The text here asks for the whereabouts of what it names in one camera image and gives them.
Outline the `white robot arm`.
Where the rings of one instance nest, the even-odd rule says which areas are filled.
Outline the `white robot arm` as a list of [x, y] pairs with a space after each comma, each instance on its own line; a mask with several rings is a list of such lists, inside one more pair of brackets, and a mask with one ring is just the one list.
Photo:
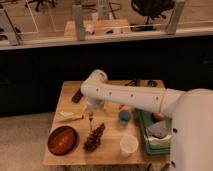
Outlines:
[[170, 117], [169, 171], [213, 171], [213, 90], [121, 86], [107, 80], [97, 69], [81, 84], [89, 106], [112, 101]]

